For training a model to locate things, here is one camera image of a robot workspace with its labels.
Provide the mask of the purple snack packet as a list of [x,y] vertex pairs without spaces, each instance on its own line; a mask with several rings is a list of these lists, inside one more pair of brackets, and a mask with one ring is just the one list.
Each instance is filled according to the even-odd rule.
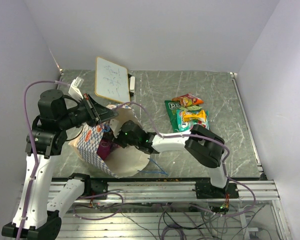
[[118,148],[120,148],[120,146],[114,143],[112,140],[102,138],[98,145],[97,155],[102,160],[105,160],[110,155],[110,153],[112,153]]

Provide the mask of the checkered paper bag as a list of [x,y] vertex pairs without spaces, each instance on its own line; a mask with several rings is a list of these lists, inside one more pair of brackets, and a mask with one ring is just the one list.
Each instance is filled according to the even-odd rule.
[[[136,117],[134,110],[127,104],[121,107],[109,104],[107,107],[118,111],[119,115],[114,119],[119,120],[122,125],[129,120],[140,125],[140,121]],[[155,162],[150,155],[137,150],[134,146],[127,146],[125,148],[120,146],[120,148],[111,152],[105,160],[102,160],[97,154],[102,138],[115,143],[115,137],[110,128],[110,120],[95,127],[85,124],[82,132],[75,139],[71,140],[68,145],[72,147],[83,162],[89,163],[93,167],[117,179],[132,177],[137,173],[145,172],[144,168],[149,163]]]

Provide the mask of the green snack box with face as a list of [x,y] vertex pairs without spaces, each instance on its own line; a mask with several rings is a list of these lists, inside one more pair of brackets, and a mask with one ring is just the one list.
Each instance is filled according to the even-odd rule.
[[172,131],[174,133],[181,132],[181,129],[179,128],[178,125],[178,114],[177,114],[177,111],[181,107],[180,103],[176,101],[165,100],[164,104],[172,127]]

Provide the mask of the teal snack packet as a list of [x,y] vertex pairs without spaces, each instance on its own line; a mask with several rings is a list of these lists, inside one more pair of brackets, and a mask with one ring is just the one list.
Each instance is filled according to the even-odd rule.
[[187,131],[187,130],[191,130],[193,128],[194,125],[199,124],[201,126],[203,126],[206,129],[210,129],[210,125],[209,125],[209,112],[205,111],[207,114],[207,120],[206,122],[202,122],[200,120],[191,120],[189,122],[184,121],[183,117],[182,117],[182,110],[178,109],[177,110],[177,122],[178,122],[178,126],[181,130],[181,132]]

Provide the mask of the red yellow chips bag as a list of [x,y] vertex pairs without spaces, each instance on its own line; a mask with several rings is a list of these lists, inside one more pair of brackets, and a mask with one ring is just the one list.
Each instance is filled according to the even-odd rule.
[[174,97],[172,101],[179,103],[182,107],[196,106],[204,103],[201,98],[193,95],[192,93]]

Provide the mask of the light green snack packet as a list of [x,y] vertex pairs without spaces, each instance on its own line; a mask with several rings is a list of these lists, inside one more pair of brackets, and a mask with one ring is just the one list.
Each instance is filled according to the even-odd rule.
[[191,106],[187,106],[187,107],[180,106],[179,109],[184,112],[189,112],[189,111],[200,111],[202,109],[202,107],[198,106],[198,105],[191,105]]

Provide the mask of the yellow snack packet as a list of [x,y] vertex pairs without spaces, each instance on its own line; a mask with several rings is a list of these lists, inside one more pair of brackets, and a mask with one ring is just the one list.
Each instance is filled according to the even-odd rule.
[[200,110],[198,112],[194,111],[183,111],[181,113],[182,118],[185,122],[189,122],[192,120],[198,120],[201,122],[206,122],[207,121],[207,114],[204,110]]

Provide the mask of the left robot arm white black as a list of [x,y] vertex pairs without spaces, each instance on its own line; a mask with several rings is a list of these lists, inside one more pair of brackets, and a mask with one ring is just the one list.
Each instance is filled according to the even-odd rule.
[[18,210],[2,227],[4,237],[16,240],[54,240],[62,217],[79,197],[92,193],[87,174],[73,173],[63,190],[48,203],[55,162],[67,141],[67,130],[83,124],[96,127],[118,116],[118,113],[94,101],[89,94],[72,97],[61,90],[46,90],[38,101],[39,115],[26,138],[26,177]]

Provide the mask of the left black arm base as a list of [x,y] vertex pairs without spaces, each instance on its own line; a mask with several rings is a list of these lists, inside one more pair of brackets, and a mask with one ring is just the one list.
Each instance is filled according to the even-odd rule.
[[80,197],[88,197],[108,192],[108,183],[99,178],[91,178],[88,174],[72,173],[68,180],[79,180],[84,184],[84,190]]

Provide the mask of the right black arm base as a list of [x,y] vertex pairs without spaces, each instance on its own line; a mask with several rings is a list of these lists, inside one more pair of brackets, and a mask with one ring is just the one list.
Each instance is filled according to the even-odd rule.
[[238,187],[236,183],[227,182],[224,188],[213,186],[208,179],[197,181],[193,191],[197,199],[238,199]]

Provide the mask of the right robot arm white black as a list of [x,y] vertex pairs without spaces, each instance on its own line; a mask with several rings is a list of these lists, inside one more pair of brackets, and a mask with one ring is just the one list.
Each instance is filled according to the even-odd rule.
[[113,141],[122,148],[133,146],[148,155],[186,150],[201,165],[208,168],[211,194],[221,198],[228,192],[223,155],[228,154],[229,149],[221,137],[202,125],[195,124],[190,130],[183,132],[156,133],[146,132],[132,120],[125,123],[111,120],[110,129]]

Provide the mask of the white whiteboard eraser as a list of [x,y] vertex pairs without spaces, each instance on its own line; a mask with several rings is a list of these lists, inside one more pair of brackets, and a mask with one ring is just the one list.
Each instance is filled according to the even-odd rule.
[[136,78],[134,76],[131,76],[129,79],[129,91],[132,93],[135,92],[135,84],[136,84]]

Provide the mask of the small whiteboard yellow frame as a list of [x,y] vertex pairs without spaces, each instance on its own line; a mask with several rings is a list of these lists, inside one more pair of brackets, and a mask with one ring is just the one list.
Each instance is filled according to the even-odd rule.
[[129,102],[131,97],[128,69],[102,57],[96,57],[94,93],[98,97],[118,103]]

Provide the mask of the aluminium rail frame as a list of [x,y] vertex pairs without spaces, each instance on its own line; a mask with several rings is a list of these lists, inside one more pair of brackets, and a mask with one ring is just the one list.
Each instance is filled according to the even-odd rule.
[[[107,193],[78,197],[55,240],[290,240],[274,181],[235,178],[239,198],[197,199],[206,178],[101,178]],[[48,203],[68,179],[51,180]]]

